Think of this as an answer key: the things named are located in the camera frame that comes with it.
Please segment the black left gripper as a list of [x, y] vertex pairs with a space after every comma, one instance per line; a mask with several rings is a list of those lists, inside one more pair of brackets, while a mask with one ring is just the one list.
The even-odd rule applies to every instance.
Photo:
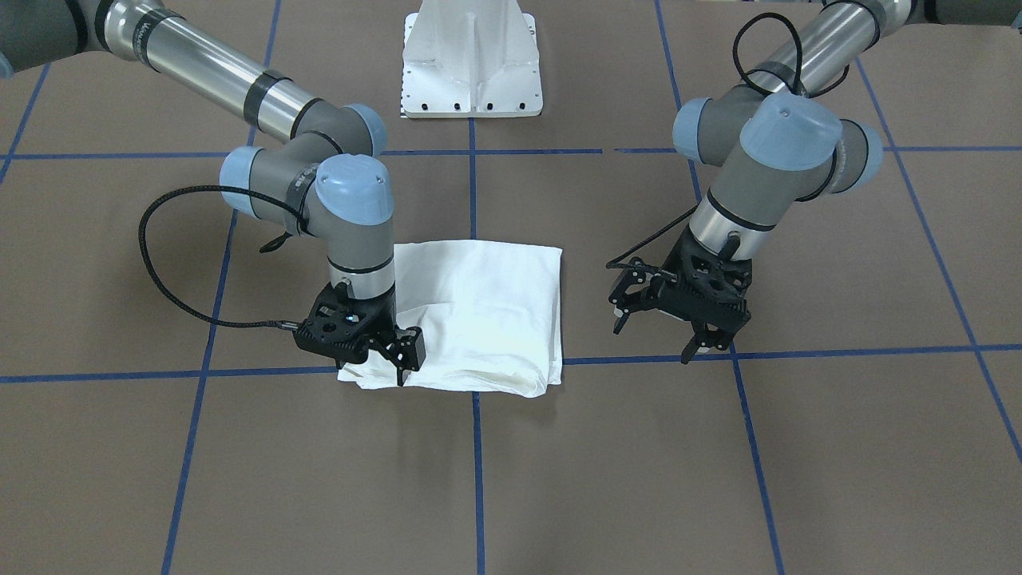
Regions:
[[610, 269], [621, 271], [608, 297], [616, 307], [613, 334], [623, 331], [632, 314], [657, 310], [692, 327], [693, 336], [680, 352], [683, 365], [712, 349], [729, 348], [751, 319], [745, 295], [751, 286], [752, 266], [731, 258], [738, 247], [736, 232], [725, 239], [721, 254], [715, 254], [685, 230], [660, 266], [645, 263], [632, 252], [628, 252], [629, 261], [609, 262]]

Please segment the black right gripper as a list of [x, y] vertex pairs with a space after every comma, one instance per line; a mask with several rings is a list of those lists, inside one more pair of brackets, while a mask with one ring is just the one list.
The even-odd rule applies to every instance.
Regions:
[[406, 385], [411, 371], [425, 361], [420, 327], [400, 328], [394, 308], [396, 287], [371, 299], [356, 299], [346, 284], [326, 284], [309, 316], [293, 331], [301, 350], [335, 360], [336, 367], [363, 364], [371, 351], [394, 364], [394, 385]]

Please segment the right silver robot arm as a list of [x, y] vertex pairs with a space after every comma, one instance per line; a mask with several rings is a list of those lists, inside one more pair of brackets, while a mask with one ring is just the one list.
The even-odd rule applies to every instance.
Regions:
[[[174, 10], [337, 103], [367, 101], [394, 130], [398, 239], [464, 232], [465, 154], [427, 154], [398, 119], [397, 25], [412, 4], [174, 1]], [[317, 381], [326, 361], [273, 330], [223, 330], [176, 309], [136, 240], [165, 192], [214, 182], [234, 147], [273, 147], [167, 77], [81, 54], [2, 82], [2, 404], [201, 383]]]

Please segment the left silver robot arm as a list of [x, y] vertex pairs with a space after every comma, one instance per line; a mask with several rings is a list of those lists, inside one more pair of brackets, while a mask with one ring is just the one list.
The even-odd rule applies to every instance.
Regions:
[[746, 294], [753, 259], [792, 204], [849, 192], [882, 164], [880, 136], [840, 119], [818, 98], [846, 79], [858, 55], [909, 23], [1020, 26], [1018, 1], [826, 1], [797, 30], [777, 12], [790, 40], [753, 68], [742, 65], [739, 40], [731, 60], [739, 83], [719, 98], [688, 101], [676, 114], [676, 152], [719, 167], [697, 206], [675, 219], [683, 231], [661, 265], [631, 248], [607, 268], [620, 270], [609, 302], [613, 331], [639, 312], [662, 312], [693, 330], [680, 352], [725, 350], [751, 320]]

